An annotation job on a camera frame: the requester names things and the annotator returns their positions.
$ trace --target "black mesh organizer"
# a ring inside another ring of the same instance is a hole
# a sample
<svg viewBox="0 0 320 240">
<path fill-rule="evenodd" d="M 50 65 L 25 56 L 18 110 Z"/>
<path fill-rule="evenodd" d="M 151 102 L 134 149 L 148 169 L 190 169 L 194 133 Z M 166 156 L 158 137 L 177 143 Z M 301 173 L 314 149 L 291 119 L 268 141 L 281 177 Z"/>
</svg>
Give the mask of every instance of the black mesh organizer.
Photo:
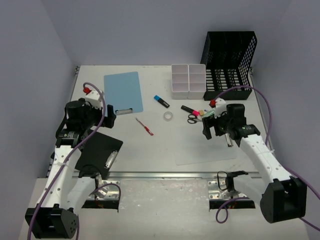
<svg viewBox="0 0 320 240">
<path fill-rule="evenodd" d="M 250 86 L 248 72 L 257 46 L 254 31 L 208 31 L 201 64 L 206 66 L 204 100 L 240 85 Z M 225 100 L 246 100 L 250 88 L 235 89 L 223 95 Z"/>
</svg>

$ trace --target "pink highlighter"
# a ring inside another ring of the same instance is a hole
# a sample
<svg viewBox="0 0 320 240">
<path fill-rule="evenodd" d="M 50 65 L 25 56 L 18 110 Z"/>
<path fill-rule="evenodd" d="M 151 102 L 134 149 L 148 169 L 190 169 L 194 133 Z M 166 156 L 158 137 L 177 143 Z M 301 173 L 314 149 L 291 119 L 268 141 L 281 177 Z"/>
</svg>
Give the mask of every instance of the pink highlighter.
<svg viewBox="0 0 320 240">
<path fill-rule="evenodd" d="M 186 112 L 188 112 L 188 113 L 190 113 L 190 114 L 193 114 L 193 115 L 195 115 L 195 116 L 198 116 L 198 115 L 200 114 L 198 111 L 193 110 L 193 109 L 191 109 L 190 107 L 187 107 L 187 106 L 184 106 L 184 105 L 181 106 L 181 109 L 182 109 L 182 110 L 185 110 Z"/>
</svg>

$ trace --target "white compartment box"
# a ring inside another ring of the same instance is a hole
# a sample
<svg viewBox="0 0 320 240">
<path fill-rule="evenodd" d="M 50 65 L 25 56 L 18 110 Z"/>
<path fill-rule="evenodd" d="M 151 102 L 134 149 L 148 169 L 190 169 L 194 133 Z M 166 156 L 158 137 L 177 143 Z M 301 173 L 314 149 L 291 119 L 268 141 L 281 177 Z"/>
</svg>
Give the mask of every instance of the white compartment box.
<svg viewBox="0 0 320 240">
<path fill-rule="evenodd" d="M 188 64 L 172 64 L 172 99 L 187 99 L 189 94 Z"/>
<path fill-rule="evenodd" d="M 188 99 L 202 99 L 206 92 L 206 65 L 189 64 Z"/>
</svg>

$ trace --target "gray wall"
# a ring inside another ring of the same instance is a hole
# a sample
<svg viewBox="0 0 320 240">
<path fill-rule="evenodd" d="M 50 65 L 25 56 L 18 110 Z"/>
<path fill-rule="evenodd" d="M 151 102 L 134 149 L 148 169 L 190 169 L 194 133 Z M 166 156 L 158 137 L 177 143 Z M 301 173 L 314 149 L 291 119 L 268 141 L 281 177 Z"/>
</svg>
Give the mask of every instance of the gray wall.
<svg viewBox="0 0 320 240">
<path fill-rule="evenodd" d="M 320 1 L 294 0 L 254 69 L 254 84 L 273 111 L 271 133 L 281 163 L 320 191 Z M 308 193 L 306 219 L 320 227 L 320 202 Z M 308 227 L 311 240 L 319 232 Z"/>
<path fill-rule="evenodd" d="M 254 30 L 257 59 L 291 0 L 42 0 L 81 65 L 199 63 L 207 31 Z"/>
<path fill-rule="evenodd" d="M 0 239 L 9 240 L 48 167 L 74 65 L 39 0 L 0 5 Z"/>
</svg>

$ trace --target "scissors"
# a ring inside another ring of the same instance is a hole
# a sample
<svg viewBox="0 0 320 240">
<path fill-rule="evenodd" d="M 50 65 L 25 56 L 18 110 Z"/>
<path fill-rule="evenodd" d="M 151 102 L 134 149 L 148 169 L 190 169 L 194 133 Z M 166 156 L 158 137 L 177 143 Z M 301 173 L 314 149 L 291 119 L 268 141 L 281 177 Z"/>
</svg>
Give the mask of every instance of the scissors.
<svg viewBox="0 0 320 240">
<path fill-rule="evenodd" d="M 187 122 L 189 124 L 196 124 L 197 122 L 202 122 L 202 120 L 197 118 L 197 116 L 195 116 L 193 114 L 189 114 Z"/>
</svg>

